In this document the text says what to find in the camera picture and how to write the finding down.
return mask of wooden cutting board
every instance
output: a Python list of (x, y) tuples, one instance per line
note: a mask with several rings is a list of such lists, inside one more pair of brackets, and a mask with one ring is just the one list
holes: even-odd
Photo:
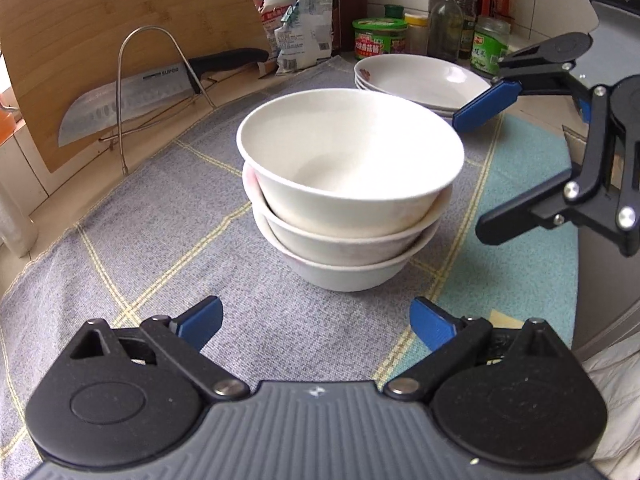
[[(269, 49), (252, 0), (0, 0), (0, 38), (22, 115), (49, 171), (102, 132), (58, 147), (71, 103), (114, 81), (118, 51), (142, 25), (172, 33), (187, 57), (241, 47)], [(179, 61), (161, 32), (134, 37), (123, 76)]]

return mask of kitchen knife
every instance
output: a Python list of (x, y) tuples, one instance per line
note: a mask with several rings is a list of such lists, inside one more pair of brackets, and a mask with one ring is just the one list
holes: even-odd
[[(260, 48), (237, 48), (189, 60), (198, 78), (205, 72), (234, 70), (249, 63), (265, 62), (269, 54)], [(137, 74), (122, 80), (122, 120), (143, 116), (156, 108), (200, 93), (184, 63)], [(58, 146), (116, 125), (115, 81), (82, 94), (68, 108), (58, 131)]]

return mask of white bowl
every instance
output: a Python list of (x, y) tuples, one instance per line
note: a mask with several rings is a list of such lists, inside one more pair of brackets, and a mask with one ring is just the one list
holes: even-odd
[(263, 104), (242, 121), (237, 142), (279, 218), (338, 238), (418, 223), (465, 158), (458, 134), (430, 110), (343, 88)]
[(354, 71), (368, 88), (448, 111), (459, 110), (490, 86), (455, 63), (411, 54), (367, 57)]
[(280, 252), (293, 272), (315, 286), (336, 292), (367, 290), (390, 280), (402, 270), (414, 254), (431, 241), (440, 224), (440, 220), (437, 220), (420, 234), (420, 237), (407, 251), (392, 260), (369, 266), (340, 267), (317, 264), (297, 256), (278, 241), (271, 231), (267, 219), (255, 209), (254, 219), (262, 236)]
[[(356, 83), (356, 88), (359, 90), (366, 90), (367, 92), (377, 92), (377, 90), (374, 90), (373, 88), (368, 88), (367, 86), (365, 86), (362, 81), (360, 79), (358, 79), (356, 77), (355, 79), (355, 83)], [(431, 110), (433, 113), (435, 113), (438, 117), (442, 117), (445, 120), (446, 119), (450, 119), (453, 117), (453, 111), (449, 111), (449, 110), (440, 110), (439, 108), (432, 108), (430, 106), (427, 105), (423, 105), (418, 103), (420, 106), (424, 106), (425, 108), (428, 108), (429, 110)]]
[(422, 220), (401, 233), (380, 238), (333, 238), (290, 226), (274, 215), (262, 195), (254, 170), (247, 162), (242, 168), (242, 183), (254, 210), (266, 218), (275, 237), (289, 251), (318, 264), (344, 267), (377, 264), (401, 254), (422, 231), (442, 216), (452, 193), (452, 186), (443, 189)]

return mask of green jar lid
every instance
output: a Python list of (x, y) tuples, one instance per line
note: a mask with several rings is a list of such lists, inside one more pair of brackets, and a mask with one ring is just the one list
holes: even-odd
[(386, 4), (385, 5), (385, 17), (386, 18), (400, 18), (404, 15), (404, 7), (402, 5)]
[(406, 21), (398, 18), (362, 18), (353, 22), (356, 30), (405, 30)]

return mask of gray gripper base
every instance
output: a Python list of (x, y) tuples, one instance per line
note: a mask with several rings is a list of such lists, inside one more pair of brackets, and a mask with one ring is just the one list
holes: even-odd
[(373, 382), (264, 382), (222, 402), (178, 449), (122, 471), (44, 463), (30, 480), (602, 480), (588, 464), (540, 474), (501, 470), (447, 441), (415, 402)]

